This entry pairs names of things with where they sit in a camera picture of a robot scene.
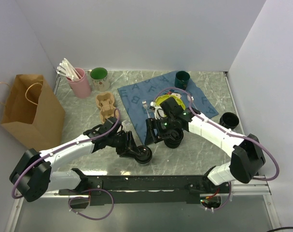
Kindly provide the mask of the cardboard cup carrier tray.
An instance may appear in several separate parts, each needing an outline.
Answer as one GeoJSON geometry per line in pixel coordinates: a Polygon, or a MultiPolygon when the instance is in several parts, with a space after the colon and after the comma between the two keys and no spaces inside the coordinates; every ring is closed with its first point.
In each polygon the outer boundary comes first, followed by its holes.
{"type": "Polygon", "coordinates": [[[96,105],[99,109],[100,121],[103,124],[108,118],[114,116],[115,98],[111,92],[96,95],[96,105]]]}

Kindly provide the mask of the silver fork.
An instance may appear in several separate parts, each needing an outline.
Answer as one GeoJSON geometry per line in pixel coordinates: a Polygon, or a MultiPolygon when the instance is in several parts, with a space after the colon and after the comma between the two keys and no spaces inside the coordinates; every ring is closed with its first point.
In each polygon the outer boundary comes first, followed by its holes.
{"type": "Polygon", "coordinates": [[[144,107],[144,109],[145,109],[145,111],[147,113],[148,118],[150,118],[150,114],[148,112],[148,104],[147,104],[146,100],[142,101],[142,105],[143,105],[143,107],[144,107]]]}

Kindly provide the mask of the dark translucent takeout cup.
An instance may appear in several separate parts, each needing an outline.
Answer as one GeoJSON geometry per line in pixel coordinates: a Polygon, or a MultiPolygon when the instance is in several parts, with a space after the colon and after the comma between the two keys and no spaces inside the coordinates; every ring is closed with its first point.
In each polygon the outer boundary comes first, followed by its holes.
{"type": "Polygon", "coordinates": [[[151,149],[148,146],[140,145],[138,150],[140,153],[135,156],[135,161],[141,165],[148,164],[153,157],[151,149]]]}

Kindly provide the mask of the dark teal mug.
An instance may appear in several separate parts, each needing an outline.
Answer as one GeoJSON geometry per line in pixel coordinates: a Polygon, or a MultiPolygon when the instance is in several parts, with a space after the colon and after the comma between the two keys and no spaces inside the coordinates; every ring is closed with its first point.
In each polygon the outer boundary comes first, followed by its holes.
{"type": "Polygon", "coordinates": [[[175,74],[174,86],[183,90],[187,89],[190,80],[190,75],[186,71],[178,71],[175,74]]]}

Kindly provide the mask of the pink straw holder cup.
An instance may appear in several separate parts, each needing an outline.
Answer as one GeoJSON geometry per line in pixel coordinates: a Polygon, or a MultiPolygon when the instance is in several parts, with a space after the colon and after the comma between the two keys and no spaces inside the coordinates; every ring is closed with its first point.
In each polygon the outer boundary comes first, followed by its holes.
{"type": "Polygon", "coordinates": [[[78,81],[71,81],[67,78],[67,82],[77,98],[85,99],[91,95],[90,84],[83,69],[75,68],[75,70],[80,74],[81,79],[78,81]]]}

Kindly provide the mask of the green inside ceramic mug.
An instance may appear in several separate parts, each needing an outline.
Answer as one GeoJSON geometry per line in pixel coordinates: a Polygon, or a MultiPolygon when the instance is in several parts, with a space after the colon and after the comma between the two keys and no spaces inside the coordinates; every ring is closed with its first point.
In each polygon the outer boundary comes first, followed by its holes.
{"type": "Polygon", "coordinates": [[[93,85],[96,91],[104,92],[110,87],[110,79],[108,71],[105,68],[98,67],[87,71],[92,78],[93,85]]]}

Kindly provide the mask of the yellow green dotted plate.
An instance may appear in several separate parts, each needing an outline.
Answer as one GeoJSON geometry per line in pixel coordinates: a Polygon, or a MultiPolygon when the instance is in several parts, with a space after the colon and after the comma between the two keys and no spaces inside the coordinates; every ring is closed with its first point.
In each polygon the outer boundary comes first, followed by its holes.
{"type": "Polygon", "coordinates": [[[183,110],[185,110],[186,106],[185,106],[184,102],[175,96],[165,94],[165,95],[157,97],[154,102],[156,103],[156,105],[160,106],[160,104],[163,101],[167,100],[168,98],[173,98],[177,102],[177,104],[180,105],[183,108],[183,110]]]}

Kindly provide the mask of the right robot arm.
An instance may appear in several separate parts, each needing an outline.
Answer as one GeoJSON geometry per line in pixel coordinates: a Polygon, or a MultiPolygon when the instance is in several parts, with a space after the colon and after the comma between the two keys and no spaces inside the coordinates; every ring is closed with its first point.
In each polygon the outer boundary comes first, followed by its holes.
{"type": "Polygon", "coordinates": [[[237,180],[249,183],[265,164],[265,157],[256,136],[235,133],[208,119],[202,112],[183,109],[173,97],[157,104],[151,102],[153,118],[146,120],[145,145],[164,141],[169,148],[177,148],[183,132],[196,134],[224,151],[230,161],[210,168],[204,175],[203,188],[215,192],[225,182],[237,180]]]}

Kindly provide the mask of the blue letter print cloth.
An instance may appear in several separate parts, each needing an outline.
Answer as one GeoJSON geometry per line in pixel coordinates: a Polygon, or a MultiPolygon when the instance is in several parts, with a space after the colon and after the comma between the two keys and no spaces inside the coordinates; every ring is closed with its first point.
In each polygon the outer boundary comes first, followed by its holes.
{"type": "MultiPolygon", "coordinates": [[[[147,112],[143,108],[142,101],[146,100],[147,104],[150,104],[161,90],[174,87],[176,73],[176,71],[168,72],[149,80],[118,88],[123,105],[142,143],[146,138],[145,120],[147,118],[147,112]]],[[[200,110],[208,118],[213,118],[219,114],[203,91],[193,82],[192,74],[186,91],[194,98],[192,108],[200,110]]]]}

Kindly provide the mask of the small santa figurine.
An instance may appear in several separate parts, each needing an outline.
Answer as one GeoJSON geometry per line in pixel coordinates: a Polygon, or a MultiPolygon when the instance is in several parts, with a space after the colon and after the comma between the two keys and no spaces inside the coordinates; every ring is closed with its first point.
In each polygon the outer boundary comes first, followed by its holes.
{"type": "Polygon", "coordinates": [[[175,96],[177,98],[181,98],[181,94],[176,92],[176,90],[174,89],[170,89],[168,92],[167,92],[167,95],[171,95],[171,96],[175,96]]]}

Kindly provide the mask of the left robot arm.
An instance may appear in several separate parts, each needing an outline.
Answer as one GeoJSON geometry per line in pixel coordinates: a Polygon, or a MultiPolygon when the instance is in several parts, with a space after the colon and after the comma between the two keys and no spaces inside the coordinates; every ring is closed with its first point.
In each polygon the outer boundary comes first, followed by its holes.
{"type": "Polygon", "coordinates": [[[116,117],[86,130],[72,141],[47,150],[27,150],[11,173],[12,197],[25,198],[28,202],[39,199],[44,193],[71,189],[76,194],[87,190],[87,178],[79,169],[60,172],[58,169],[74,159],[104,149],[115,148],[121,158],[133,158],[140,164],[152,159],[152,151],[135,143],[131,131],[124,131],[116,117]]]}

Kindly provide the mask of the brown paper bag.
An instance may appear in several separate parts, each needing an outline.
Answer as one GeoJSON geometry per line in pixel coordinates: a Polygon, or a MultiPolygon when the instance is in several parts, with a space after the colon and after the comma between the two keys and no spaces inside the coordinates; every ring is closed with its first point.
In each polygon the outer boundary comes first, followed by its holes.
{"type": "Polygon", "coordinates": [[[17,75],[3,105],[1,125],[26,148],[61,144],[65,110],[43,75],[17,75]]]}

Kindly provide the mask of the silver spoon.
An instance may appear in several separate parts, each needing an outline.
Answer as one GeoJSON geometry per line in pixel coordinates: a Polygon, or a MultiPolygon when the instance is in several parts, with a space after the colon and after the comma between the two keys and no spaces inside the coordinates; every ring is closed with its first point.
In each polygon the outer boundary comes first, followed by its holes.
{"type": "Polygon", "coordinates": [[[187,96],[187,100],[188,100],[189,103],[191,103],[191,105],[192,105],[193,108],[197,109],[196,105],[194,104],[194,98],[193,98],[193,96],[191,96],[191,95],[190,96],[187,96]]]}

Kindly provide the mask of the stack of black lids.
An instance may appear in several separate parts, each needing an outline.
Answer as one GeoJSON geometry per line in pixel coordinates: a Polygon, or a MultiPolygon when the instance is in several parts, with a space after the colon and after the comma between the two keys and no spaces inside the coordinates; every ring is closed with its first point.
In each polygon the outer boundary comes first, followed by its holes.
{"type": "Polygon", "coordinates": [[[170,131],[169,137],[164,140],[164,143],[167,147],[175,149],[181,144],[182,140],[183,140],[183,131],[182,129],[176,128],[170,131]]]}

